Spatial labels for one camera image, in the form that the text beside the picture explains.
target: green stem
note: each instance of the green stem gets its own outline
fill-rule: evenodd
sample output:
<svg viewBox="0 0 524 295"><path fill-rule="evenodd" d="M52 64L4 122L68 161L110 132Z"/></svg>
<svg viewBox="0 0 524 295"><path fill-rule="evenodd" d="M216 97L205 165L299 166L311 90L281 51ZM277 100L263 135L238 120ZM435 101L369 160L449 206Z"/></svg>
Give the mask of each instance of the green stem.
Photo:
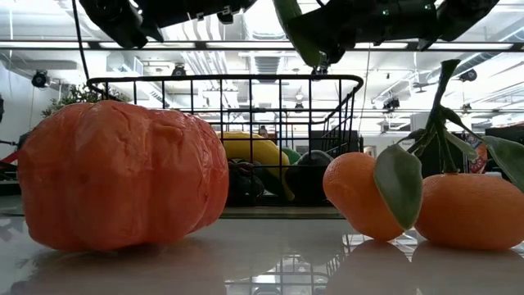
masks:
<svg viewBox="0 0 524 295"><path fill-rule="evenodd" d="M417 140L411 147L408 148L409 153L414 153L419 148L423 150L433 139L433 136L435 133L433 124L427 124L426 127L428 127L429 129L426 129L427 132L425 132L424 135L419 140Z"/></svg>
<svg viewBox="0 0 524 295"><path fill-rule="evenodd" d="M435 93L435 100L433 100L433 108L431 109L429 118L427 120L429 125L433 124L433 127L436 131L436 137L439 141L439 149L442 152L442 156L444 157L444 173L457 173L457 167L453 163L453 158L451 157L451 152L449 151L449 146L444 136L446 118L443 114L443 111L441 110L442 106L440 105L440 102L442 101L445 89L448 86L448 82L451 79L451 76L453 76L453 72L459 63L460 60L449 60L441 62L442 70L439 77L439 86Z"/></svg>
<svg viewBox="0 0 524 295"><path fill-rule="evenodd" d="M426 130L424 130L424 129L415 130L415 131L411 132L408 136L406 136L406 137L402 138L401 140L399 140L398 142L396 142L396 144L402 143L403 141L409 140L409 139L419 140L420 138L422 138L424 136L425 133L426 133Z"/></svg>
<svg viewBox="0 0 524 295"><path fill-rule="evenodd" d="M442 156L444 157L444 173L457 173L459 170L457 169L457 166L455 166L455 163L453 162L453 157L451 156L451 151L449 150L448 141L445 138L444 135L444 125L441 121L439 121L436 126L436 137L439 140L439 149L440 152L442 152Z"/></svg>
<svg viewBox="0 0 524 295"><path fill-rule="evenodd" d="M457 115L453 110L449 109L448 107L438 106L440 116L444 117L454 124L460 126L462 129L466 130L469 134L471 134L476 139L482 141L482 137L476 135L473 131L471 131L463 122L460 120L459 115Z"/></svg>

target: red object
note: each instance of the red object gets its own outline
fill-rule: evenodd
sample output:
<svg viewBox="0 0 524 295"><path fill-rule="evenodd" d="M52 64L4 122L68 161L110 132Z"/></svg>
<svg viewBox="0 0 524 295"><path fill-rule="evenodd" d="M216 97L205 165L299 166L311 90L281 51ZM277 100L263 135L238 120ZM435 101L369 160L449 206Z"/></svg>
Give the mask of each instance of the red object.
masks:
<svg viewBox="0 0 524 295"><path fill-rule="evenodd" d="M174 243L216 221L228 196L219 138L178 111L70 105L31 132L18 162L29 234L61 250Z"/></svg>
<svg viewBox="0 0 524 295"><path fill-rule="evenodd" d="M11 155L3 158L0 162L11 164L12 162L18 160L18 151L13 152Z"/></svg>
<svg viewBox="0 0 524 295"><path fill-rule="evenodd" d="M474 161L469 161L469 173L482 174L488 162L488 150L484 143L477 138L468 134L466 141L477 151L478 158Z"/></svg>

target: robotic arm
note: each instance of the robotic arm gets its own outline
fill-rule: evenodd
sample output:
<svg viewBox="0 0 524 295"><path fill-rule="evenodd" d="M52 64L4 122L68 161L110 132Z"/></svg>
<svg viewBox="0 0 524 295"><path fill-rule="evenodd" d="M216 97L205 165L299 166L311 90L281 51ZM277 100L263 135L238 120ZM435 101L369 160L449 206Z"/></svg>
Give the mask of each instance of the robotic arm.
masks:
<svg viewBox="0 0 524 295"><path fill-rule="evenodd" d="M89 18L123 48L142 48L147 36L164 41L160 28L217 14L224 24L256 0L80 0ZM357 43L376 45L418 39L418 49L437 39L452 41L486 16L499 0L331 0L288 22L325 55L339 62Z"/></svg>

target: ceiling light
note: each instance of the ceiling light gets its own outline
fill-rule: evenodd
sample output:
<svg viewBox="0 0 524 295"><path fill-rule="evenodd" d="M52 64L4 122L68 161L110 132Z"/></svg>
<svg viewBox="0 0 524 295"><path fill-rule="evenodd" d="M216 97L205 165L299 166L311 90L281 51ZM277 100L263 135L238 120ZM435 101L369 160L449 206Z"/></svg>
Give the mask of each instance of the ceiling light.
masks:
<svg viewBox="0 0 524 295"><path fill-rule="evenodd" d="M173 49L173 48L183 48L183 49L192 49L195 47L193 42L169 42L169 43L156 43L150 42L144 46L147 49Z"/></svg>
<svg viewBox="0 0 524 295"><path fill-rule="evenodd" d="M231 48L231 49L294 49L291 42L268 42L268 41L240 41L240 42L208 42L207 47Z"/></svg>
<svg viewBox="0 0 524 295"><path fill-rule="evenodd" d="M406 49L407 47L407 43L399 42L384 42L378 46L373 46L372 43L357 43L355 45L355 49Z"/></svg>
<svg viewBox="0 0 524 295"><path fill-rule="evenodd" d="M87 43L82 43L85 48L88 48ZM77 42L45 42L45 41L0 41L0 48L73 48L77 49L79 44Z"/></svg>
<svg viewBox="0 0 524 295"><path fill-rule="evenodd" d="M512 43L434 43L429 50L504 50L512 46Z"/></svg>
<svg viewBox="0 0 524 295"><path fill-rule="evenodd" d="M135 8L138 8L138 4L134 0L129 0L129 3Z"/></svg>

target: yellow squash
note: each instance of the yellow squash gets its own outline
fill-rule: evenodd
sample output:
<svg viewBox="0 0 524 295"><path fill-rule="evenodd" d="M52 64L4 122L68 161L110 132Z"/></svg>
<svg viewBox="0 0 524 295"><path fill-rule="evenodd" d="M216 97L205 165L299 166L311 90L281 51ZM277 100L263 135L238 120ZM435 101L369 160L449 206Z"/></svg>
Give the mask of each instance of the yellow squash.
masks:
<svg viewBox="0 0 524 295"><path fill-rule="evenodd" d="M244 138L245 140L224 140L224 148L228 159L244 159L249 161L251 158L250 135L244 132L224 132L224 138ZM253 138L263 138L258 134L253 134ZM280 152L277 145L271 140L253 140L253 161L257 161L262 165L278 166L280 164L280 157L282 157L282 165L289 166L289 158L284 152ZM280 177L279 168L268 168L269 173L274 175L277 179ZM295 195L287 187L286 174L287 168L282 168L282 186L288 200L293 200Z"/></svg>

